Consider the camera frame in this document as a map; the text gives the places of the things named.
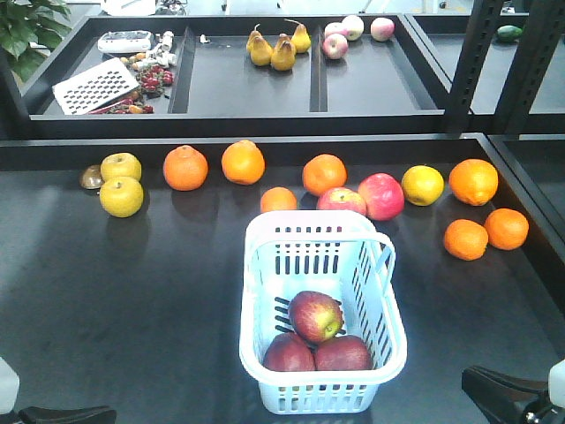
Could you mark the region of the black gripper finger holding basket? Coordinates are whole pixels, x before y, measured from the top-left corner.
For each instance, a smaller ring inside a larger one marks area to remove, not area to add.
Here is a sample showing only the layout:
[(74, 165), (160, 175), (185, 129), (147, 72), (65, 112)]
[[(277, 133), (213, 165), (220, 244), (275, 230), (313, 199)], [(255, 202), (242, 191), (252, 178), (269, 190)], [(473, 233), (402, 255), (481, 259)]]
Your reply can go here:
[(24, 423), (113, 424), (117, 420), (117, 411), (106, 405), (71, 410), (30, 406), (20, 410), (19, 417)]

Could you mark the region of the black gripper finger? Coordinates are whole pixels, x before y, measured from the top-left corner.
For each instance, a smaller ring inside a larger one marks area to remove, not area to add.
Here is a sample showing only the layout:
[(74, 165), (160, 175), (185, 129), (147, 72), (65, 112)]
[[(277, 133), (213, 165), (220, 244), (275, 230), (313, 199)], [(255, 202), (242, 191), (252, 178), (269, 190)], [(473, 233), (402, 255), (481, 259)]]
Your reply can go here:
[(481, 366), (462, 372), (462, 389), (490, 423), (534, 423), (550, 410), (548, 383)]

